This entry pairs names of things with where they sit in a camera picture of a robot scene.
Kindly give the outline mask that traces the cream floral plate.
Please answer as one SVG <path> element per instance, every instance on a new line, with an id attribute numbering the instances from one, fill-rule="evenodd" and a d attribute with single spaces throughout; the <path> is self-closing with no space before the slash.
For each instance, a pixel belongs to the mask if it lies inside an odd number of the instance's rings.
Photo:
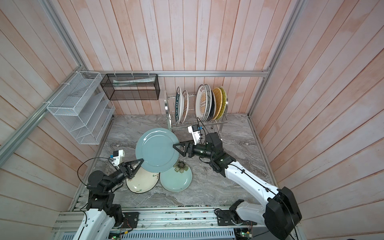
<path id="1" fill-rule="evenodd" d="M 128 189 L 136 194 L 150 191 L 159 181 L 160 174 L 140 168 L 132 179 L 126 179 Z"/>

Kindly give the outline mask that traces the dark teal ceramic plate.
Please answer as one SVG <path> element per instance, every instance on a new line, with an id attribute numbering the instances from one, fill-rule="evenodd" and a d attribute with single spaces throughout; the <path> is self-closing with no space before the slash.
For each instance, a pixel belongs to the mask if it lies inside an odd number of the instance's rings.
<path id="1" fill-rule="evenodd" d="M 144 160 L 142 168 L 151 173 L 162 173 L 177 162 L 179 153 L 173 148 L 177 136 L 168 129 L 154 128 L 145 132 L 137 142 L 136 158 Z"/>

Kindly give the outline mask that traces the stainless steel dish rack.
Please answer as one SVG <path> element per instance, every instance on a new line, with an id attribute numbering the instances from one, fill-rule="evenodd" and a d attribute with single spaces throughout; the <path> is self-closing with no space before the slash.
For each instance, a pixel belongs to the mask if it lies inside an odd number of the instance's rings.
<path id="1" fill-rule="evenodd" d="M 196 96 L 195 94 L 189 94 L 190 108 L 188 110 L 188 114 L 186 115 L 185 121 L 179 124 L 176 123 L 176 118 L 175 118 L 176 96 L 175 95 L 168 96 L 166 91 L 163 91 L 162 95 L 164 97 L 167 125 L 170 131 L 174 132 L 178 130 L 187 130 L 188 126 L 198 124 L 195 109 L 194 109 L 195 96 Z M 224 124 L 227 124 L 227 123 L 228 123 L 228 118 L 227 118 L 227 108 L 226 108 L 223 116 L 220 119 L 204 122 L 204 125 L 207 128 L 209 128 L 210 132 L 218 132 L 220 136 Z"/>

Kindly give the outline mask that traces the orange sunburst plate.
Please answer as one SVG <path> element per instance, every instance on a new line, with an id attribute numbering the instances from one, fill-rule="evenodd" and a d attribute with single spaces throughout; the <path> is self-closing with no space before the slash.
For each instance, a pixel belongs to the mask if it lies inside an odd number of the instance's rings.
<path id="1" fill-rule="evenodd" d="M 183 91 L 183 114 L 181 116 L 181 123 L 184 123 L 189 110 L 189 94 L 187 90 Z"/>
<path id="2" fill-rule="evenodd" d="M 205 116 L 206 106 L 207 106 L 207 89 L 205 85 L 200 85 L 196 93 L 195 112 L 196 112 L 196 117 L 199 118 L 201 121 Z"/>

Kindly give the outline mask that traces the white plate with text rim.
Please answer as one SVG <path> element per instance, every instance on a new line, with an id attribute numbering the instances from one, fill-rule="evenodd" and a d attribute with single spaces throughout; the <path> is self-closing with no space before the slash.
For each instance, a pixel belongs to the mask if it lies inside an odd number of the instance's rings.
<path id="1" fill-rule="evenodd" d="M 176 124 L 181 122 L 182 114 L 184 110 L 184 98 L 183 91 L 180 87 L 177 88 L 176 100 L 175 100 L 175 120 Z"/>

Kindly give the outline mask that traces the black round plate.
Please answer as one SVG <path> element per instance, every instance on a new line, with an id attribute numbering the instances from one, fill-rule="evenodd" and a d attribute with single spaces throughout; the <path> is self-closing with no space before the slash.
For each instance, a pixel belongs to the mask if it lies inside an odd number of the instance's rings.
<path id="1" fill-rule="evenodd" d="M 207 121 L 212 121 L 216 111 L 216 98 L 213 90 L 211 90 L 211 110 Z"/>

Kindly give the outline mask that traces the white plate green clover motif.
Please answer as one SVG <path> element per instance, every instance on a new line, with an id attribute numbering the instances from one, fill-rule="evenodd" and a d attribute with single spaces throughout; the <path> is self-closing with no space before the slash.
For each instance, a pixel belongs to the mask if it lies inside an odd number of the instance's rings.
<path id="1" fill-rule="evenodd" d="M 205 84 L 207 91 L 206 111 L 203 120 L 206 121 L 209 118 L 211 107 L 212 107 L 212 91 L 208 84 Z"/>

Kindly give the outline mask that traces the yellow green woven plate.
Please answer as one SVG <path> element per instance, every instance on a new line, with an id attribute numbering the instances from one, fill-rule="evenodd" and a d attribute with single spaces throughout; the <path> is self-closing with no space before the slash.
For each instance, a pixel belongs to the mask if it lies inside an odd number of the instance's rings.
<path id="1" fill-rule="evenodd" d="M 227 106 L 227 93 L 223 87 L 219 87 L 219 88 L 222 91 L 222 106 L 221 106 L 221 109 L 220 109 L 220 112 L 219 112 L 219 115 L 217 118 L 218 120 L 224 115 L 224 111 L 225 111 L 226 106 Z"/>

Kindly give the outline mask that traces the orange woven bamboo plate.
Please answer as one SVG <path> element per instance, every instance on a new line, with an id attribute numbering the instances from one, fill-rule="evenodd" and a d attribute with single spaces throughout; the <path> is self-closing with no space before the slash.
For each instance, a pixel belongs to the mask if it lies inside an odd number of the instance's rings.
<path id="1" fill-rule="evenodd" d="M 216 103 L 215 113 L 214 113 L 214 117 L 213 117 L 213 120 L 215 120 L 219 116 L 219 113 L 221 111 L 221 107 L 223 104 L 222 88 L 221 87 L 214 88 L 213 93 L 214 93 L 215 103 Z"/>

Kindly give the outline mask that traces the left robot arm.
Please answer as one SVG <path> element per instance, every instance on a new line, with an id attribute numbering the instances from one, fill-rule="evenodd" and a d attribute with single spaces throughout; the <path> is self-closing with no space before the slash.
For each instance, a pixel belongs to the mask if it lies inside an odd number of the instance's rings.
<path id="1" fill-rule="evenodd" d="M 94 171 L 88 177 L 88 202 L 83 220 L 74 236 L 75 240 L 107 240 L 133 231 L 138 225 L 139 213 L 125 215 L 119 204 L 114 204 L 113 188 L 135 177 L 143 159 L 123 162 L 110 175 Z"/>

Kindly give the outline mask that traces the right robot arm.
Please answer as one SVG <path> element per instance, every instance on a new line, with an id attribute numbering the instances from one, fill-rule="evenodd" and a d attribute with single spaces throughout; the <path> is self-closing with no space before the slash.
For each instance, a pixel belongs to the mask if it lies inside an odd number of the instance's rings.
<path id="1" fill-rule="evenodd" d="M 240 185 L 260 203 L 257 206 L 238 200 L 230 208 L 238 219 L 266 226 L 279 240 L 287 239 L 296 230 L 302 214 L 294 193 L 287 187 L 273 186 L 248 171 L 224 151 L 218 133 L 207 134 L 205 144 L 192 140 L 174 144 L 173 148 L 184 157 L 209 159 L 208 164 L 216 173 Z"/>

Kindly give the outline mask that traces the light green flower plate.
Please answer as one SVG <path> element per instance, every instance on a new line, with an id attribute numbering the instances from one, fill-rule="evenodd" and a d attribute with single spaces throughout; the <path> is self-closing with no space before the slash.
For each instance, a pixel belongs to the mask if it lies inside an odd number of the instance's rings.
<path id="1" fill-rule="evenodd" d="M 183 161 L 177 161 L 169 170 L 160 173 L 160 182 L 169 192 L 182 192 L 186 190 L 193 178 L 190 166 Z"/>

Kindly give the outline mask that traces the rolled paper tube in basket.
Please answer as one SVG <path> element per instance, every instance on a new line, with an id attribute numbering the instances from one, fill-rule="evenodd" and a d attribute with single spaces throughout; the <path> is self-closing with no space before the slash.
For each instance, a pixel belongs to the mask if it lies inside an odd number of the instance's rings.
<path id="1" fill-rule="evenodd" d="M 132 80 L 113 80 L 114 87 L 150 87 L 156 82 L 156 77 L 132 79 Z"/>

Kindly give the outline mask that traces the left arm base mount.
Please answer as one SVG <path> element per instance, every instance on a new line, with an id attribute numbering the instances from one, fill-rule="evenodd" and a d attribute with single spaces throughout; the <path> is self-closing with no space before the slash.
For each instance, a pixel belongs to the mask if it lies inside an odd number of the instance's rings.
<path id="1" fill-rule="evenodd" d="M 138 226 L 139 212 L 123 212 L 123 229 L 135 229 Z"/>

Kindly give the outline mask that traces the black mesh wall basket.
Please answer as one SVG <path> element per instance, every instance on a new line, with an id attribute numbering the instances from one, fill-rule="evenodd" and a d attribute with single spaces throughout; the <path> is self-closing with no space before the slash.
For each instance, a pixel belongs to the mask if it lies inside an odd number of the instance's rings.
<path id="1" fill-rule="evenodd" d="M 156 82 L 150 87 L 114 87 L 113 80 L 132 80 L 156 77 Z M 112 101 L 131 101 L 131 100 L 158 100 L 160 95 L 160 85 L 156 74 L 106 74 L 101 87 L 109 100 Z"/>

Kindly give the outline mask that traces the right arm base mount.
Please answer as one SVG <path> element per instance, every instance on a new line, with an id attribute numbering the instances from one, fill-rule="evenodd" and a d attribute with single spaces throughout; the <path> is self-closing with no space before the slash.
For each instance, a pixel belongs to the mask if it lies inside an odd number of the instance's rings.
<path id="1" fill-rule="evenodd" d="M 219 226 L 253 226 L 257 223 L 252 221 L 241 220 L 240 217 L 231 210 L 215 209 L 214 213 L 217 217 Z"/>

